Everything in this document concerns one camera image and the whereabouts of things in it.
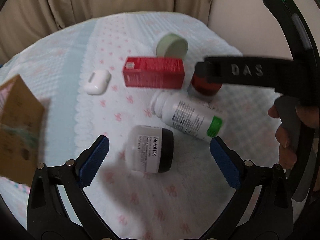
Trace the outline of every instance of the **blurred object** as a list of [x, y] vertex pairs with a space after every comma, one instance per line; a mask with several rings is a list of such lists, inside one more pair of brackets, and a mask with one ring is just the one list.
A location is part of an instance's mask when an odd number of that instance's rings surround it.
[[31, 186], [44, 107], [17, 75], [0, 86], [0, 175]]
[[197, 62], [193, 73], [188, 94], [210, 103], [222, 84], [210, 82], [209, 66], [204, 62]]
[[188, 52], [188, 42], [185, 38], [171, 33], [162, 32], [155, 42], [153, 53], [157, 57], [171, 57], [183, 59]]
[[129, 57], [123, 76], [127, 87], [181, 89], [183, 62], [176, 58]]

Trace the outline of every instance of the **light green lid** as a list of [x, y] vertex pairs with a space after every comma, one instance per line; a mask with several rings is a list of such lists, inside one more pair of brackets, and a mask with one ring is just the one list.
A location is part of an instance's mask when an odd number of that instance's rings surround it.
[[156, 44], [157, 57], [184, 58], [188, 51], [188, 42], [185, 38], [175, 34], [166, 33]]

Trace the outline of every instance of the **human hand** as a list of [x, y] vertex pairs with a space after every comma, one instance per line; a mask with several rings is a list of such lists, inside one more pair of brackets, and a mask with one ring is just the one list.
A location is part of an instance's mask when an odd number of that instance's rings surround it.
[[[296, 112], [300, 120], [308, 127], [319, 128], [319, 108], [317, 106], [297, 106]], [[273, 105], [268, 110], [268, 115], [272, 118], [279, 118], [278, 111]], [[290, 138], [288, 132], [280, 125], [276, 131], [276, 140], [279, 145], [279, 164], [284, 169], [292, 169], [297, 161], [296, 154], [290, 148]], [[320, 190], [320, 175], [318, 173], [314, 191]]]

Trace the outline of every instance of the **light blue cloth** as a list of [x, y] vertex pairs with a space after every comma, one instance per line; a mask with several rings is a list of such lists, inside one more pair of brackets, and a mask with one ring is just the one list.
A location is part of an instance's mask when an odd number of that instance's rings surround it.
[[[47, 166], [62, 165], [74, 158], [75, 104], [79, 89], [79, 74], [88, 39], [95, 20], [66, 28], [45, 37], [0, 69], [0, 82], [20, 74], [32, 93], [45, 105], [45, 140], [40, 151], [45, 152]], [[8, 207], [26, 228], [28, 188], [2, 178], [0, 193]], [[78, 221], [75, 215], [71, 219]]]

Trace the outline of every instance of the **white bottle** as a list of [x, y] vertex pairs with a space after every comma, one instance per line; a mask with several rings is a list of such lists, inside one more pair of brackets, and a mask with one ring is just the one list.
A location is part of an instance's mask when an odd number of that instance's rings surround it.
[[173, 133], [165, 128], [137, 125], [129, 133], [125, 157], [131, 170], [166, 172], [173, 158]]
[[226, 125], [227, 115], [221, 110], [181, 93], [156, 92], [150, 109], [165, 124], [208, 142], [221, 135]]

